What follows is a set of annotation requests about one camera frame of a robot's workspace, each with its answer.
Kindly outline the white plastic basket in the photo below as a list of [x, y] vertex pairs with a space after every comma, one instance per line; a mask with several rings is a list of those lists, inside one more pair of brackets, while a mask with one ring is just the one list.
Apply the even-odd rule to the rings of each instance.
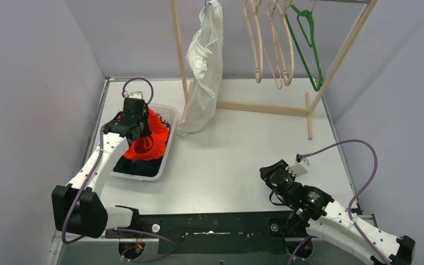
[[150, 135], [130, 145], [113, 168], [114, 173], [146, 178], [155, 177], [166, 153], [171, 124], [153, 109], [148, 117]]

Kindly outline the wooden hanger navy shorts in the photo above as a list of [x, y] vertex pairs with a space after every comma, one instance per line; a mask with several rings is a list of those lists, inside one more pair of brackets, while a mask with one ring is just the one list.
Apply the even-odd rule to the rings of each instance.
[[[268, 12], [268, 22], [271, 26], [273, 45], [276, 55], [277, 61], [277, 70], [279, 74], [279, 82], [278, 88], [281, 89], [283, 86], [289, 86], [294, 78], [295, 72], [295, 54], [294, 54], [294, 46], [293, 39], [291, 36], [291, 32], [289, 26], [286, 21], [286, 11], [290, 7], [293, 1], [284, 1], [283, 6], [281, 7], [278, 4], [278, 1], [269, 1], [267, 4], [267, 12]], [[284, 53], [284, 49], [282, 48], [282, 44], [279, 39], [279, 35], [277, 33], [277, 29], [275, 27], [275, 17], [277, 17], [277, 22], [281, 22], [285, 32], [285, 39], [288, 42], [288, 53]]]

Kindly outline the white shorts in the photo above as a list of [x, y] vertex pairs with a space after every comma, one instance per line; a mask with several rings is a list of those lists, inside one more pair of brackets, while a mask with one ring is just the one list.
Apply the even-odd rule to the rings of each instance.
[[183, 118], [176, 133], [197, 133], [215, 115], [220, 95], [224, 42], [224, 16], [218, 1], [209, 1], [204, 45], [200, 45], [200, 29], [195, 33], [185, 56], [194, 81], [188, 96]]

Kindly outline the wooden hanger orange shorts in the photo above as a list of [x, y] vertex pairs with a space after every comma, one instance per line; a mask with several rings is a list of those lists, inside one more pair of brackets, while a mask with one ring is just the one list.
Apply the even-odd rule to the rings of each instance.
[[245, 0], [243, 4], [243, 15], [251, 41], [253, 59], [255, 63], [255, 80], [260, 83], [263, 77], [263, 46], [261, 28], [257, 16], [258, 4], [261, 1]]

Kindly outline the blue wire hanger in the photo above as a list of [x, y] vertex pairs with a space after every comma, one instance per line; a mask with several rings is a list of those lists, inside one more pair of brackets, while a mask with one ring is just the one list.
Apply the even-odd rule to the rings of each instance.
[[200, 45], [204, 45], [204, 35], [205, 35], [205, 24], [207, 18], [207, 12], [210, 4], [209, 1], [204, 0], [204, 8], [203, 8], [203, 17], [201, 20], [201, 28], [200, 28]]

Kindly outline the green hanger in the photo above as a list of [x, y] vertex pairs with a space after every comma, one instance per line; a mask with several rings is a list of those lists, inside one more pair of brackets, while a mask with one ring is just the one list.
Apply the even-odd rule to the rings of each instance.
[[308, 9], [300, 10], [294, 4], [290, 5], [290, 9], [296, 14], [296, 21], [298, 22], [298, 26], [300, 28], [300, 31], [303, 34], [303, 37], [305, 39], [305, 42], [306, 42], [308, 48], [310, 48], [312, 50], [312, 54], [313, 54], [315, 65], [316, 65], [316, 71], [317, 71], [317, 77], [316, 78], [313, 77], [313, 74], [310, 70], [309, 64], [306, 61], [304, 53], [303, 53], [303, 51], [300, 47], [300, 44], [299, 44], [299, 42], [296, 38], [296, 34], [295, 34], [295, 32], [292, 28], [289, 15], [286, 13], [285, 14], [285, 22], [287, 24], [287, 28], [290, 31], [290, 36], [291, 36], [292, 41], [293, 41], [293, 43], [296, 47], [296, 50], [297, 50], [298, 55], [300, 57], [300, 60], [303, 64], [303, 66], [304, 66], [305, 72], [306, 72], [308, 78], [310, 79], [310, 83], [313, 87], [313, 90], [315, 92], [319, 92], [321, 87], [322, 87], [324, 78], [323, 78], [323, 75], [322, 75], [322, 68], [321, 68], [321, 65], [320, 65], [319, 54], [318, 54], [318, 50], [317, 50], [316, 42], [315, 42], [315, 23], [314, 23], [313, 11], [308, 10]]

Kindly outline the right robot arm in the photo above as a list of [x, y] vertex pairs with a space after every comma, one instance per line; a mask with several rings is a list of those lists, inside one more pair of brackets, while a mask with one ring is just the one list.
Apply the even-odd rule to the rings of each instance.
[[309, 162], [305, 158], [293, 165], [280, 160], [259, 170], [271, 193], [281, 198], [279, 205], [290, 209], [283, 227], [285, 232], [320, 238], [364, 264], [413, 262], [414, 239], [389, 234], [354, 215], [323, 190], [296, 181], [308, 171]]

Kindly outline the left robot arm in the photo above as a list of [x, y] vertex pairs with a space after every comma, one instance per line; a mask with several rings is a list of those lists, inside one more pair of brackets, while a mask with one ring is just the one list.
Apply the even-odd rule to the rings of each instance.
[[78, 173], [51, 193], [56, 230], [63, 243], [67, 233], [99, 238], [106, 230], [121, 229], [129, 236], [141, 230], [139, 211], [127, 206], [106, 208], [101, 199], [103, 187], [119, 159], [130, 145], [149, 132], [149, 108], [140, 98], [124, 99], [123, 109], [99, 130], [99, 145]]

